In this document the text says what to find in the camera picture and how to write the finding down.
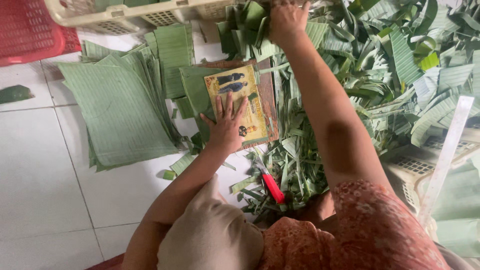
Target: pile of banana leaves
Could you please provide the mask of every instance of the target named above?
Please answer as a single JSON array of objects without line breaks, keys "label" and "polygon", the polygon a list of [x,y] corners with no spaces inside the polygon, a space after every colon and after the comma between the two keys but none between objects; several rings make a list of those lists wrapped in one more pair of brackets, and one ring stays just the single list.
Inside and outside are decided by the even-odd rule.
[{"label": "pile of banana leaves", "polygon": [[[233,185],[255,222],[275,221],[328,189],[322,159],[292,69],[268,40],[269,7],[254,1],[226,8],[218,23],[222,50],[231,58],[270,57],[279,140],[260,155],[286,195],[277,204],[252,166]],[[432,127],[448,129],[460,95],[480,98],[480,9],[476,0],[451,6],[436,0],[318,1],[306,32],[336,75],[379,155],[423,145]],[[470,116],[478,116],[477,98]]]}]

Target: picture of people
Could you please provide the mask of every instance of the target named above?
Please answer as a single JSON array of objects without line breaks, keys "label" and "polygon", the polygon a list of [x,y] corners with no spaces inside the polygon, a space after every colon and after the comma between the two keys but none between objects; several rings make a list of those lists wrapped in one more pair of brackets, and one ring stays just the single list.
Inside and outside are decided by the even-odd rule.
[{"label": "picture of people", "polygon": [[237,83],[232,83],[232,84],[229,84],[227,86],[224,86],[222,88],[220,88],[220,90],[218,91],[219,94],[223,94],[223,93],[227,93],[229,91],[232,91],[232,92],[238,92],[240,91],[244,86],[247,86],[248,83],[247,82],[237,82]]},{"label": "picture of people", "polygon": [[216,106],[217,96],[221,96],[225,105],[226,97],[231,93],[234,108],[238,108],[242,100],[248,97],[248,105],[239,126],[239,136],[245,138],[245,143],[262,138],[268,139],[262,100],[252,65],[206,76],[204,79],[213,107]]},{"label": "picture of people", "polygon": [[232,73],[227,76],[218,76],[216,80],[218,81],[218,85],[220,86],[229,82],[238,81],[244,77],[245,77],[245,74],[243,73]]},{"label": "picture of people", "polygon": [[251,133],[251,132],[254,132],[256,131],[258,128],[256,126],[249,126],[248,128],[247,127],[244,127],[244,126],[240,126],[239,127],[239,136],[242,136],[242,137],[245,137],[247,135],[247,133]]}]

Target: red plastic basket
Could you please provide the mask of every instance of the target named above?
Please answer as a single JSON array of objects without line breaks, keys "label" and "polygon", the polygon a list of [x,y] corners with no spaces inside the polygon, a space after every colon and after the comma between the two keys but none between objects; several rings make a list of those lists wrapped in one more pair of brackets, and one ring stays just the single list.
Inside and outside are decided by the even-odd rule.
[{"label": "red plastic basket", "polygon": [[80,50],[75,28],[53,22],[43,0],[0,0],[0,66]]}]

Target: wooden board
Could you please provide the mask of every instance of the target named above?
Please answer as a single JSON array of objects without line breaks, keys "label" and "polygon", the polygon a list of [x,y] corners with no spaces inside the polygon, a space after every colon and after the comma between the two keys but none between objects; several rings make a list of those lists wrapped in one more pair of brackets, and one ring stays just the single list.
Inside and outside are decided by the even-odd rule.
[{"label": "wooden board", "polygon": [[[226,69],[235,69],[246,65],[257,65],[259,69],[267,69],[270,68],[270,59],[265,59],[257,64],[255,59],[249,60],[246,62],[233,60],[233,61],[216,61],[210,63],[199,64],[199,67],[207,67],[207,68],[226,68]],[[257,82],[258,93],[260,94],[260,100],[262,102],[262,109],[264,111],[265,117],[265,124],[268,129],[268,141],[263,141],[255,144],[245,145],[241,148],[247,149],[253,146],[257,146],[260,144],[264,144],[271,141],[278,140],[278,123],[276,119],[276,108],[275,108],[275,96],[273,91],[273,84],[272,84],[272,73],[264,73],[260,75],[260,82]]]}]

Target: beige cloth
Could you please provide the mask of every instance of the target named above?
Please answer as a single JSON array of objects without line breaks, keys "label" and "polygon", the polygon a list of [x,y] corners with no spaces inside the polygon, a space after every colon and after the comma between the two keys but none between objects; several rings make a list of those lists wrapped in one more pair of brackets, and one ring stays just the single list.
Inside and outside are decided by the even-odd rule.
[{"label": "beige cloth", "polygon": [[158,250],[157,268],[253,270],[263,248],[260,230],[222,200],[215,174],[173,223]]}]

